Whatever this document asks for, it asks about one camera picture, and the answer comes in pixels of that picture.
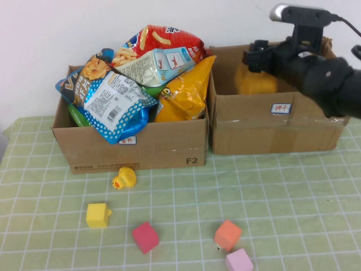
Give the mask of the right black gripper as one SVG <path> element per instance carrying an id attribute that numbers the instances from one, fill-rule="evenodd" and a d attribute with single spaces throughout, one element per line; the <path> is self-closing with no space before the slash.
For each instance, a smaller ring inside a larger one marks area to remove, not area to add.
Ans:
<path id="1" fill-rule="evenodd" d="M 277 45 L 269 58 L 267 40 L 255 40 L 244 51 L 242 63 L 253 73 L 268 72 L 290 85 L 303 85 L 306 70 L 313 63 L 313 54 L 292 47 L 291 37 Z"/>

